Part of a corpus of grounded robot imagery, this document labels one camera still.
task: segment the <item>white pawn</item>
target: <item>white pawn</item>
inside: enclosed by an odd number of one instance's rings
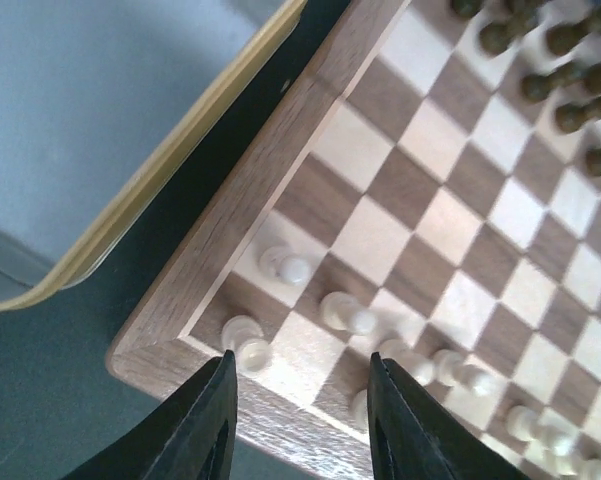
[[[495,390],[495,378],[475,365],[465,365],[458,352],[439,350],[433,356],[433,362],[436,364],[436,377],[443,385],[463,385],[477,397],[484,397]]]
[[[507,414],[507,431],[523,442],[538,441],[551,453],[564,457],[573,450],[574,441],[553,425],[540,425],[538,415],[527,407],[513,407]]]
[[[581,480],[601,480],[601,460],[592,458],[585,460],[579,452],[573,452],[564,457],[546,451],[547,466],[556,475],[578,475]]]
[[[394,359],[420,385],[429,385],[433,382],[436,375],[434,363],[425,356],[413,352],[403,341],[387,340],[380,345],[378,351],[382,358]]]
[[[369,335],[378,324],[378,317],[360,305],[353,296],[333,292],[320,302],[320,316],[334,330],[346,330],[354,335]]]
[[[361,430],[369,430],[369,413],[367,411],[367,391],[362,390],[353,397],[349,412]]]
[[[252,376],[271,363],[271,345],[263,338],[262,327],[253,318],[238,315],[222,328],[222,348],[233,350],[237,370]]]
[[[311,278],[311,264],[288,245],[267,248],[258,262],[260,270],[272,280],[291,286],[306,285]]]

